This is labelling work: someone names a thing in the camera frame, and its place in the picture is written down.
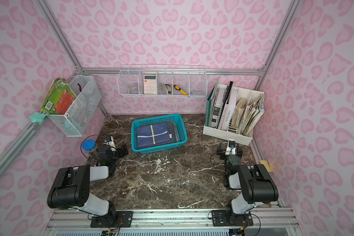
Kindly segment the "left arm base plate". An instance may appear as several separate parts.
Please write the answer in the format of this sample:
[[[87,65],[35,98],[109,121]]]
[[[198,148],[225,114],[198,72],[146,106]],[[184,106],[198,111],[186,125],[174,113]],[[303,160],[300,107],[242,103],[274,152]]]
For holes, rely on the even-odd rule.
[[[91,219],[91,228],[129,228],[133,219],[132,211],[117,211],[115,214],[108,213]]]

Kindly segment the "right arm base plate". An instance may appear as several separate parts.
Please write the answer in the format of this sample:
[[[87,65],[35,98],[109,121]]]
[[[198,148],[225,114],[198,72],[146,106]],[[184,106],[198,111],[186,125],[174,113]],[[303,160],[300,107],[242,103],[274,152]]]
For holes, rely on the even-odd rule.
[[[253,226],[251,214],[235,214],[228,210],[212,210],[207,215],[208,219],[212,220],[214,227],[221,226],[238,226],[250,227]]]

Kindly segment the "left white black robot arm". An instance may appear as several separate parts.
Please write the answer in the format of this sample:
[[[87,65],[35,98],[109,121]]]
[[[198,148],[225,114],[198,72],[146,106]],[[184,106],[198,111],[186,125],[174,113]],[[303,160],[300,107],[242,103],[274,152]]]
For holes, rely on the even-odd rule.
[[[125,144],[116,147],[113,141],[98,146],[93,139],[81,144],[96,164],[59,169],[47,197],[47,205],[53,209],[74,209],[91,216],[92,224],[103,226],[118,220],[112,202],[100,199],[90,192],[90,183],[112,177],[117,161],[128,155]]]

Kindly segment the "teal plastic basket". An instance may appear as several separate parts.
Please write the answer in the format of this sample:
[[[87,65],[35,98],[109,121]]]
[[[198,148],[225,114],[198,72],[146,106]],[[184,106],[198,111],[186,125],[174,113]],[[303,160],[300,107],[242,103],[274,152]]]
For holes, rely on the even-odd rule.
[[[148,154],[180,148],[187,142],[187,131],[180,114],[135,120],[131,127],[134,152]]]

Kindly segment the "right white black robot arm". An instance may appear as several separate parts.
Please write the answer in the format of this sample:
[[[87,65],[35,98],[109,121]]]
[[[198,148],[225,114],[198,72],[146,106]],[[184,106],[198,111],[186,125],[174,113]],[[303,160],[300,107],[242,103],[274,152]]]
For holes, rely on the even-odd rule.
[[[233,150],[225,151],[224,187],[241,193],[227,205],[228,219],[244,218],[252,209],[275,202],[279,198],[278,188],[265,165],[248,166]]]

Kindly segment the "navy blue pillowcase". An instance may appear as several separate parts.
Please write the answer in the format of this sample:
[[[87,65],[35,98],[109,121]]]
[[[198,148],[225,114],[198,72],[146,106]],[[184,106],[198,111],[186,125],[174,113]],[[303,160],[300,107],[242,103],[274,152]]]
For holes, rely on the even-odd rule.
[[[166,122],[142,125],[136,129],[138,149],[171,144]]]

